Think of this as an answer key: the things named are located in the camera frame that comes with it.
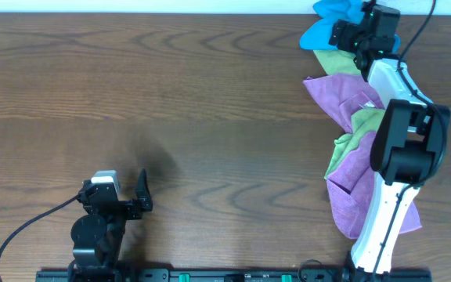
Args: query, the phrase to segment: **wooden table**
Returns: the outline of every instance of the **wooden table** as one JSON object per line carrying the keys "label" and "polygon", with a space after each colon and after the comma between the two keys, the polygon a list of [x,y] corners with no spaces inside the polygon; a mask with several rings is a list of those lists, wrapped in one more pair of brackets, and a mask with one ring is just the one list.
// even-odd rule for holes
{"label": "wooden table", "polygon": [[[342,130],[301,83],[324,75],[298,48],[317,19],[0,14],[0,245],[97,170],[116,169],[130,197],[146,168],[154,210],[128,224],[123,259],[341,264],[354,242],[334,225],[323,174]],[[403,42],[423,19],[402,18]],[[451,17],[435,17],[408,59],[423,92],[451,108]],[[451,281],[451,125],[443,166],[416,204],[424,227],[399,238],[393,265]],[[84,213],[72,204],[19,234],[4,281],[66,267]]]}

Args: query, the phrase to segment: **cloth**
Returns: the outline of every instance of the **cloth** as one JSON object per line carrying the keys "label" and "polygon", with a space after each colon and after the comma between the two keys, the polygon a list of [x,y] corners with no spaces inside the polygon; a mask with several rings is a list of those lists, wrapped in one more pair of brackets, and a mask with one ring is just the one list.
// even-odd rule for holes
{"label": "cloth", "polygon": [[[359,141],[358,149],[349,152],[341,165],[327,178],[332,216],[337,228],[349,239],[356,239],[365,224],[375,183],[370,167],[370,150],[376,132],[368,132]],[[412,202],[406,211],[399,233],[421,228],[417,207]]]}
{"label": "cloth", "polygon": [[325,179],[327,179],[327,176],[331,172],[337,169],[350,151],[358,148],[359,141],[365,134],[372,131],[377,132],[379,126],[381,126],[384,113],[385,110],[382,109],[368,108],[358,110],[351,116],[353,133],[346,133],[339,139],[335,140],[334,154],[330,159],[330,165],[325,173]]}
{"label": "cloth", "polygon": [[[332,34],[332,27],[338,20],[347,20],[359,24],[364,13],[361,12],[362,0],[321,0],[314,4],[313,9],[322,17],[309,28],[300,40],[300,46],[306,50],[336,50],[337,47],[328,44]],[[395,36],[395,47],[400,44]]]}
{"label": "cloth", "polygon": [[[363,109],[384,109],[378,94],[359,75],[335,74],[317,79],[308,78],[304,80],[304,85],[312,98],[346,133],[354,132],[353,122],[362,126],[367,123],[367,112],[363,115],[354,113]],[[351,239],[356,239],[361,233],[373,195],[374,172],[370,167],[370,150],[375,135],[375,131],[367,131],[362,138],[357,139],[357,149],[350,150],[347,154],[339,153],[340,164],[327,175],[327,188],[335,224]],[[351,138],[351,134],[346,134],[341,141],[349,143]],[[415,204],[412,203],[400,233],[419,228],[420,217]]]}
{"label": "cloth", "polygon": [[384,109],[381,98],[361,75],[334,74],[322,78],[307,78],[304,85],[318,105],[346,133],[352,133],[351,116],[367,108]]}
{"label": "cloth", "polygon": [[328,75],[361,74],[354,64],[355,55],[341,50],[314,50],[314,55]]}

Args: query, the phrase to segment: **white wall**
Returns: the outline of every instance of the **white wall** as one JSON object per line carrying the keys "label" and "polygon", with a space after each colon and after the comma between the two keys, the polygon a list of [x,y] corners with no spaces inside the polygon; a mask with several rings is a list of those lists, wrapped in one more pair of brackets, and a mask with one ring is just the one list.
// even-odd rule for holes
{"label": "white wall", "polygon": [[[0,12],[314,13],[318,0],[0,0]],[[402,14],[426,14],[431,0],[378,0]],[[451,0],[435,14],[451,15]]]}

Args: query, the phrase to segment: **blue cloth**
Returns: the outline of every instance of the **blue cloth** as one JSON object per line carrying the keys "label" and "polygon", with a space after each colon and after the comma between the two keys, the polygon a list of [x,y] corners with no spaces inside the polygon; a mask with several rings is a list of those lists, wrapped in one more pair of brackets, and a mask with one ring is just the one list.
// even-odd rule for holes
{"label": "blue cloth", "polygon": [[[337,46],[328,44],[332,27],[338,20],[347,20],[359,24],[364,16],[361,12],[361,0],[321,0],[313,8],[322,17],[309,28],[300,40],[300,46],[306,50],[337,50]],[[395,35],[393,52],[399,48],[400,40]]]}

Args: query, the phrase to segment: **green connector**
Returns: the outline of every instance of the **green connector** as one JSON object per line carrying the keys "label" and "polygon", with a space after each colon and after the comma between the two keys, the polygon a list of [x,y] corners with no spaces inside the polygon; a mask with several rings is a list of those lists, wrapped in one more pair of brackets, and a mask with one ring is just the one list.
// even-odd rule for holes
{"label": "green connector", "polygon": [[189,274],[180,274],[179,275],[179,282],[190,282],[191,276]]}
{"label": "green connector", "polygon": [[282,275],[281,282],[291,282],[291,275],[288,275],[288,274]]}

